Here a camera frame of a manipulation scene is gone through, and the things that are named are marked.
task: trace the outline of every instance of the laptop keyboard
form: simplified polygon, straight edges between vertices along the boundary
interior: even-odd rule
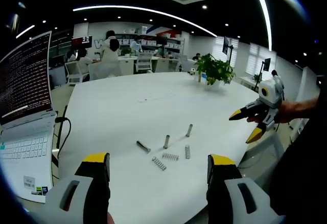
[[[48,133],[38,133],[21,141],[2,142],[0,159],[21,160],[45,156],[47,142]]]

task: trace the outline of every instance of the laptop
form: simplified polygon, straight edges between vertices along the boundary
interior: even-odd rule
[[[50,39],[36,36],[0,61],[0,167],[17,196],[39,203],[53,185]]]

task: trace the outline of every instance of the laptop screen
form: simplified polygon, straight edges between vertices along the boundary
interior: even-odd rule
[[[0,61],[0,124],[52,109],[48,82],[51,32],[39,35]]]

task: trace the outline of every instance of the white box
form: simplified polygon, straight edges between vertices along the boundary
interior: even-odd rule
[[[146,34],[148,30],[148,27],[142,26],[142,34]]]

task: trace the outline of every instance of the metal spring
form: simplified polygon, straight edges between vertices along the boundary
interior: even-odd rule
[[[171,159],[171,160],[177,161],[179,159],[179,155],[174,155],[174,154],[169,154],[169,153],[164,152],[162,154],[162,158],[163,159]]]
[[[191,158],[191,151],[190,151],[190,145],[185,146],[185,158],[190,159]]]
[[[164,171],[167,167],[159,160],[157,157],[152,158],[152,162],[154,162],[162,171]]]

